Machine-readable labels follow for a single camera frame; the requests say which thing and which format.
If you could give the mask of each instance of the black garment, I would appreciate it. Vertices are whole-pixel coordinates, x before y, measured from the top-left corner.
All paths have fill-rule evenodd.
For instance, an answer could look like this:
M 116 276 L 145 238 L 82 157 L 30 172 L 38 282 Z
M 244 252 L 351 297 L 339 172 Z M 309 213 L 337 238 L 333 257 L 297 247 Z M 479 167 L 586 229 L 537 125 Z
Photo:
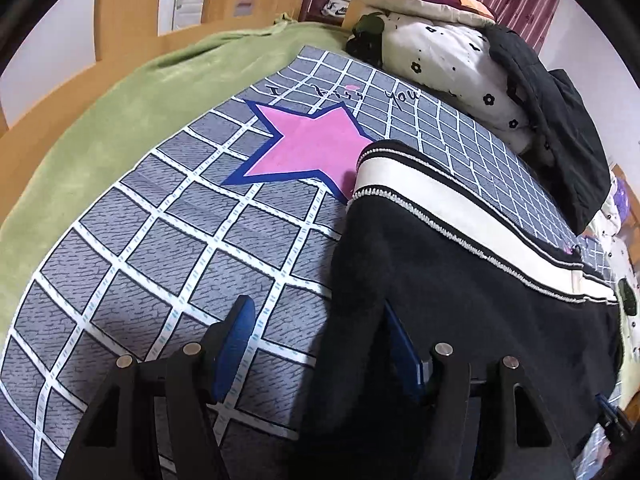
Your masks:
M 545 166 L 535 150 L 522 158 L 535 170 L 572 231 L 580 234 L 611 187 L 600 137 L 582 98 L 564 70 L 547 72 L 535 51 L 510 28 L 493 25 L 482 32 L 489 40 L 489 55 L 507 71 L 507 94 L 523 107 L 534 131 L 546 138 L 556 164 Z M 524 100 L 516 96 L 516 86 L 524 90 Z
M 474 378 L 485 378 L 489 363 L 516 356 L 569 455 L 577 456 L 598 418 L 594 396 L 610 395 L 622 360 L 615 300 L 556 293 L 542 282 L 518 278 L 517 269 L 497 253 L 396 192 L 390 180 L 362 188 L 361 172 L 375 158 L 391 158 L 430 182 L 444 183 L 465 197 L 462 206 L 482 208 L 482 215 L 517 236 L 522 250 L 556 262 L 558 272 L 573 269 L 589 283 L 601 282 L 573 256 L 533 243 L 418 151 L 390 140 L 370 144 L 332 259 L 332 308 L 292 477 L 411 478 L 433 413 L 402 393 L 392 370 L 382 323 L 385 301 L 418 354 L 448 342 L 471 362 Z M 405 174 L 400 178 L 407 183 Z M 425 189 L 423 182 L 415 182 L 415 189 Z M 431 188 L 429 195 L 434 203 L 447 200 Z

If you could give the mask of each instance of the silver bolt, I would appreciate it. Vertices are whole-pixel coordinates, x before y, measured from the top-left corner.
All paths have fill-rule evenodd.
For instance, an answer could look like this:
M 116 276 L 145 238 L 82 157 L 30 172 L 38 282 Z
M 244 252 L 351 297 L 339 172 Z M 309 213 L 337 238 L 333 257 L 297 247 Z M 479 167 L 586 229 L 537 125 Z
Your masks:
M 118 368 L 127 368 L 131 366 L 132 362 L 133 357 L 131 357 L 130 355 L 121 355 L 116 361 L 116 366 Z
M 453 354 L 453 346 L 449 343 L 438 343 L 436 345 L 436 352 L 440 355 L 448 356 Z
M 518 361 L 515 357 L 511 355 L 507 355 L 502 358 L 502 364 L 507 368 L 511 368 L 511 370 L 515 370 L 518 366 L 520 366 L 520 361 Z
M 182 351 L 187 355 L 196 355 L 201 348 L 199 343 L 187 343 L 182 347 Z

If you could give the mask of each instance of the green fleece fabric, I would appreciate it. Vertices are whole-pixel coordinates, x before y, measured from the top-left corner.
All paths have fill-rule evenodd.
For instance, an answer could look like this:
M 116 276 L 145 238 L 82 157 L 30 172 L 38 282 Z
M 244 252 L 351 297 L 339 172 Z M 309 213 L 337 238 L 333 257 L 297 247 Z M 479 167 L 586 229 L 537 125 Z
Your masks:
M 337 27 L 288 21 L 214 34 L 147 63 L 97 100 L 47 153 L 0 227 L 0 341 L 47 252 L 149 149 L 306 44 L 343 52 L 347 38 Z

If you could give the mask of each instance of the wooden bed frame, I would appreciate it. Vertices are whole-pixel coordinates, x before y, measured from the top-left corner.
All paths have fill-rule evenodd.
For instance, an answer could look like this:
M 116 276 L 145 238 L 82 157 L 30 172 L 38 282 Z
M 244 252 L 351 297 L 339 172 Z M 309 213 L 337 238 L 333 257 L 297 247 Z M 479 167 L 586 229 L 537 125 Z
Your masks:
M 214 32 L 262 28 L 283 12 L 296 16 L 302 0 L 254 0 L 249 16 L 234 17 L 237 0 L 204 0 L 200 25 L 158 36 L 159 0 L 95 0 L 96 63 L 69 79 L 10 128 L 0 108 L 0 225 L 62 133 L 120 79 L 147 61 Z M 350 6 L 351 28 L 359 6 Z

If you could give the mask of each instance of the pink star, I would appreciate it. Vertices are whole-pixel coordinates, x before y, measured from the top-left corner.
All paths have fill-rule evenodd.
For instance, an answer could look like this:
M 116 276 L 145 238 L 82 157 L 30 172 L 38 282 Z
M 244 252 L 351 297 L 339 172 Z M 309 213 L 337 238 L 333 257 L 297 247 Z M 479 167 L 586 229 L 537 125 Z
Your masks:
M 358 156 L 372 142 L 344 103 L 309 115 L 245 101 L 273 134 L 225 184 L 316 177 L 342 202 L 353 194 Z

